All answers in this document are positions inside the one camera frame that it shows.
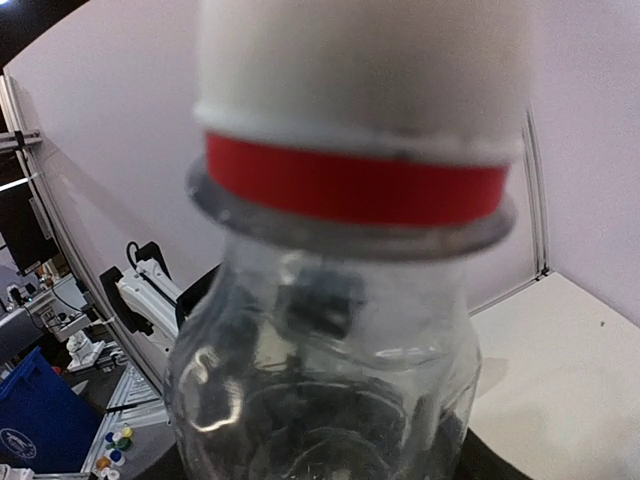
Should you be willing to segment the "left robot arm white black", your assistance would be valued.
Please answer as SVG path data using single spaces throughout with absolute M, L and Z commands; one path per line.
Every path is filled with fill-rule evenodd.
M 163 355 L 170 354 L 178 332 L 209 291 L 220 269 L 215 266 L 191 286 L 179 288 L 172 280 L 155 242 L 131 241 L 126 246 L 129 268 L 114 266 L 100 282 L 115 314 L 132 334 L 140 334 Z

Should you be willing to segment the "crushed clear bottle red label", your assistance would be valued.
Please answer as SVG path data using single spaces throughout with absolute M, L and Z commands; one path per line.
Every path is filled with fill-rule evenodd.
M 526 1 L 204 1 L 195 202 L 226 230 L 165 399 L 191 479 L 451 479 L 504 239 Z

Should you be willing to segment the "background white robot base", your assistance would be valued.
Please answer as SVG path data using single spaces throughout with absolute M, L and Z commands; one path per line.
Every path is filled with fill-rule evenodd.
M 71 358 L 66 370 L 75 373 L 92 368 L 106 347 L 106 343 L 93 342 L 83 330 L 79 330 L 69 337 L 66 347 Z

